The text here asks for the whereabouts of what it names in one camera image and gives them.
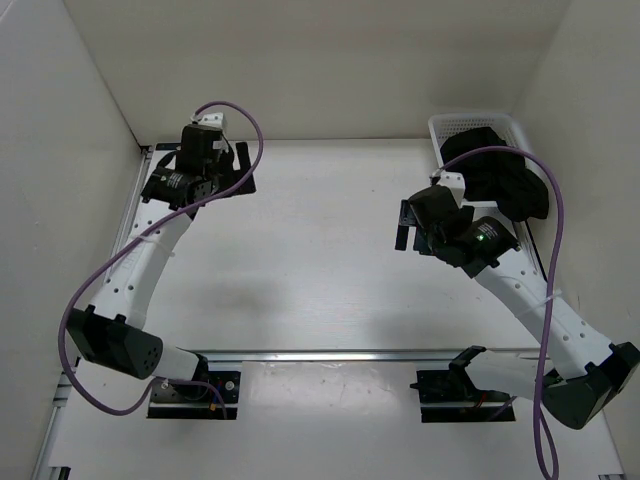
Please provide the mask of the black shorts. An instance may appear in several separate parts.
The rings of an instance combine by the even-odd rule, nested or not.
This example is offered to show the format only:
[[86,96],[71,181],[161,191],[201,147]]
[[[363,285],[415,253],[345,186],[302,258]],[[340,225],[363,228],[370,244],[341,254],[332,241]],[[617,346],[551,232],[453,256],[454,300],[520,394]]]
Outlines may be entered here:
[[[448,138],[440,147],[445,164],[481,147],[504,146],[490,127],[467,130]],[[507,152],[476,154],[447,168],[463,175],[465,198],[494,201],[499,211],[513,222],[530,218],[544,220],[549,213],[549,193],[545,183],[526,166],[525,158]]]

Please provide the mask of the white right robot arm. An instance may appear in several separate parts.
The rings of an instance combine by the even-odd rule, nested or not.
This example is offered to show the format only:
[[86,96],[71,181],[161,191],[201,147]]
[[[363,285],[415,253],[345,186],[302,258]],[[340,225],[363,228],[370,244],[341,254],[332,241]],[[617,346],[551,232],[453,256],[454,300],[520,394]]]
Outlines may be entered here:
[[428,187],[402,201],[396,249],[407,249],[411,228],[414,251],[462,269],[547,348],[542,364],[482,346],[465,349],[449,364],[449,387],[458,398],[496,391],[532,399],[540,378],[542,405],[557,421],[579,430],[638,369],[633,343],[614,344],[563,299],[549,295],[516,237],[496,218],[476,218],[472,207],[458,206],[449,188]]

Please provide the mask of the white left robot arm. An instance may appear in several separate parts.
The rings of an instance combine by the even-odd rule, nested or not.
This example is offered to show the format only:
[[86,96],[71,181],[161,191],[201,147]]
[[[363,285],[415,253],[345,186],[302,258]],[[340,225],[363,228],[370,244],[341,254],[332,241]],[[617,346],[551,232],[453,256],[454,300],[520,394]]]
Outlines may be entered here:
[[85,309],[70,314],[67,331],[82,357],[138,379],[175,379],[188,400],[206,395],[210,377],[201,357],[145,331],[147,310],[178,240],[195,215],[170,213],[232,187],[250,168],[248,147],[230,145],[221,113],[208,114],[182,130],[178,149],[150,173],[130,232],[136,246],[111,268],[105,285]]

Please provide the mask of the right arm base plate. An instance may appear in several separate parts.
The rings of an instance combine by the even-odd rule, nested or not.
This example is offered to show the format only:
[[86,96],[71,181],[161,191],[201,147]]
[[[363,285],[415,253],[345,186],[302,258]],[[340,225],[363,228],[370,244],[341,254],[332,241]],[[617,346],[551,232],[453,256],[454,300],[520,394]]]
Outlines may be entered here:
[[510,397],[492,390],[466,389],[454,383],[449,371],[418,370],[410,388],[418,393],[424,424],[514,422]]

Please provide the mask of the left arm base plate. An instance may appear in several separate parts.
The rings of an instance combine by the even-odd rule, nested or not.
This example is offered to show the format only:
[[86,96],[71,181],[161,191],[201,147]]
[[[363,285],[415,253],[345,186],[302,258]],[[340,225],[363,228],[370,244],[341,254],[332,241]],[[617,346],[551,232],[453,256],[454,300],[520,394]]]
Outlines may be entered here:
[[235,420],[238,414],[241,371],[210,369],[202,381],[220,394],[203,386],[164,382],[154,386],[147,407],[148,419],[163,420]]

